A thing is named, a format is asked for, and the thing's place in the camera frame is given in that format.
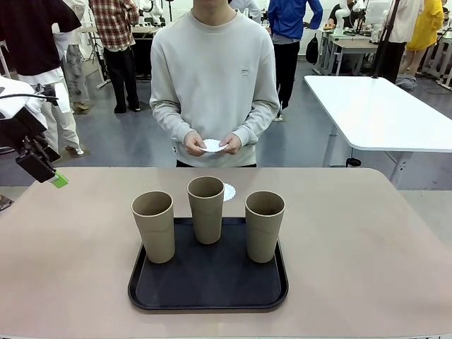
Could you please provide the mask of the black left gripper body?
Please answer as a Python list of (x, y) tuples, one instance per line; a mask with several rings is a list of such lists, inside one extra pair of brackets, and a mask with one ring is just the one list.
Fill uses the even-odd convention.
[(44, 142), (46, 127), (26, 107), (9, 119), (1, 114), (1, 147), (24, 150), (33, 142)]

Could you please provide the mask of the person's right hand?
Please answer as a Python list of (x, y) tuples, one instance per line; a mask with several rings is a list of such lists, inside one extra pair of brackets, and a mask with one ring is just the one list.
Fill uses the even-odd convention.
[(186, 152), (194, 157), (200, 157), (205, 153), (205, 143), (196, 131), (190, 131), (184, 137)]

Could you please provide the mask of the person's left hand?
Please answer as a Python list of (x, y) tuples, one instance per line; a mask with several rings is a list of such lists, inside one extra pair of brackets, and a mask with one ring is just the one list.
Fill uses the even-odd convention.
[(235, 155), (242, 147), (242, 142), (234, 133), (229, 133), (219, 144), (222, 153)]

